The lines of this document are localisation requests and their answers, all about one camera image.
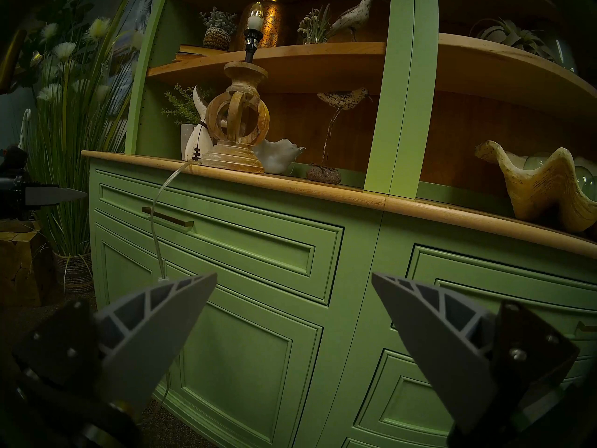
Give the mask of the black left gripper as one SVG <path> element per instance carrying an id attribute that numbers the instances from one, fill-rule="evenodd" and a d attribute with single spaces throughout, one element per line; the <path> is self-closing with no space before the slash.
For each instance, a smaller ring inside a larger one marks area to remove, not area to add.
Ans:
<path id="1" fill-rule="evenodd" d="M 27 179 L 28 174 L 25 170 L 1 172 L 1 220 L 27 221 L 28 211 L 24 207 L 23 187 Z M 87 193 L 84 191 L 54 185 L 26 187 L 26 206 L 56 206 L 85 197 Z"/>

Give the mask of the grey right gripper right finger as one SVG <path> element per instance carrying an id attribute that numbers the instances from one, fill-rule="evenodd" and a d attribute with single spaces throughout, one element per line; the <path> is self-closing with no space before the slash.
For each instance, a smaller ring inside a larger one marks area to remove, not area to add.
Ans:
<path id="1" fill-rule="evenodd" d="M 497 315 L 467 296 L 394 275 L 372 273 L 403 344 L 463 434 L 497 393 L 489 355 Z"/>

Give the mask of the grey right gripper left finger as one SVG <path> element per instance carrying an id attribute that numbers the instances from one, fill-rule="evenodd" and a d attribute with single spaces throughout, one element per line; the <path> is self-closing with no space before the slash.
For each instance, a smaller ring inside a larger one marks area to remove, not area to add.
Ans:
<path id="1" fill-rule="evenodd" d="M 96 389 L 107 403 L 145 407 L 179 355 L 217 284 L 217 274 L 163 281 L 97 311 L 103 353 Z"/>

